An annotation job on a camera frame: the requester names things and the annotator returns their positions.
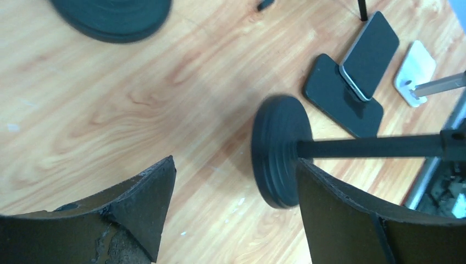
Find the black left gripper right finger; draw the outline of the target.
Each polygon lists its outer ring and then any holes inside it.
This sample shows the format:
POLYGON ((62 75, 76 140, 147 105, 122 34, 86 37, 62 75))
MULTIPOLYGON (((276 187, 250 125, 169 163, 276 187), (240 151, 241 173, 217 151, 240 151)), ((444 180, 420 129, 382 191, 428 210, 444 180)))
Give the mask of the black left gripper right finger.
POLYGON ((313 263, 465 263, 465 220, 390 203, 297 162, 299 206, 313 263))

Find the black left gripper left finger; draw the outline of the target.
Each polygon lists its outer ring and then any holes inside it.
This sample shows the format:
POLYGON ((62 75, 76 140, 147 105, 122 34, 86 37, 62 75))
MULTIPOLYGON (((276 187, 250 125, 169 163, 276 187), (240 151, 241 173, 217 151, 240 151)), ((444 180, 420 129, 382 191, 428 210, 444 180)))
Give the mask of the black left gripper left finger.
POLYGON ((153 263, 174 190, 168 156, 54 211, 1 216, 1 263, 153 263))

